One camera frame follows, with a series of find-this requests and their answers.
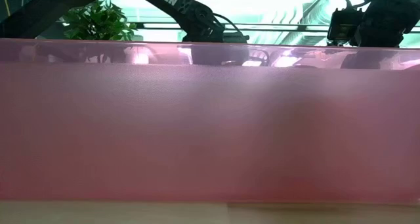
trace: wooden surface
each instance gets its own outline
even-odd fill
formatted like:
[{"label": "wooden surface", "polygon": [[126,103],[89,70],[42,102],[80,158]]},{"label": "wooden surface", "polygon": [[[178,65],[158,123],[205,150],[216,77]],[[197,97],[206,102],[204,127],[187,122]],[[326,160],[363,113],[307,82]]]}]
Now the wooden surface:
[{"label": "wooden surface", "polygon": [[420,207],[333,204],[0,202],[1,224],[414,224]]}]

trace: potted plant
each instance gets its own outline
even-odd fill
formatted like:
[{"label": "potted plant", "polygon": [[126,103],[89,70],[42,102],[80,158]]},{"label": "potted plant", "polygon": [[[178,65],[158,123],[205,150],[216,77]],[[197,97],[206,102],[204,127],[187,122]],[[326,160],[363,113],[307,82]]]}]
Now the potted plant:
[{"label": "potted plant", "polygon": [[[66,23],[64,35],[68,39],[78,40],[114,40],[131,41],[134,36],[135,24],[128,24],[122,9],[111,1],[98,0],[90,5],[70,10],[63,16]],[[87,49],[86,57],[98,57],[98,62],[124,62],[124,49],[106,52],[104,49]]]}]

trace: pink acrylic sheet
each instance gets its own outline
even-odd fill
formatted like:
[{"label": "pink acrylic sheet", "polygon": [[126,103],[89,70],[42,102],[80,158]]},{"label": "pink acrylic sheet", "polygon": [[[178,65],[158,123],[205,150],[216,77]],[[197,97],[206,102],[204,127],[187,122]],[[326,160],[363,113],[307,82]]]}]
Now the pink acrylic sheet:
[{"label": "pink acrylic sheet", "polygon": [[419,202],[418,50],[0,46],[0,199]]}]

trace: robotic arm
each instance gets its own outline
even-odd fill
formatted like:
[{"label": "robotic arm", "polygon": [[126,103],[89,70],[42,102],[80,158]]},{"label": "robotic arm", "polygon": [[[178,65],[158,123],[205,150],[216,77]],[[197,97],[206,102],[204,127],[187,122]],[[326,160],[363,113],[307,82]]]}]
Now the robotic arm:
[{"label": "robotic arm", "polygon": [[[0,37],[35,38],[71,8],[95,0],[31,0],[22,9],[0,23]],[[212,10],[195,0],[147,0],[175,19],[187,33],[183,41],[246,43],[239,30],[225,33]]]},{"label": "robotic arm", "polygon": [[[365,0],[333,13],[329,45],[350,43],[357,47],[399,47],[403,35],[420,20],[420,0]],[[356,10],[371,2],[366,12]]]}]

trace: green plant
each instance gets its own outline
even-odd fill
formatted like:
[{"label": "green plant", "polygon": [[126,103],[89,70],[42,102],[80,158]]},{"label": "green plant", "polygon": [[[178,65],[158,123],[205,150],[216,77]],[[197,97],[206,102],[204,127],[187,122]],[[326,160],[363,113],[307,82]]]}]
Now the green plant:
[{"label": "green plant", "polygon": [[98,0],[72,9],[63,19],[68,24],[64,32],[68,39],[130,41],[136,29],[111,1]]}]

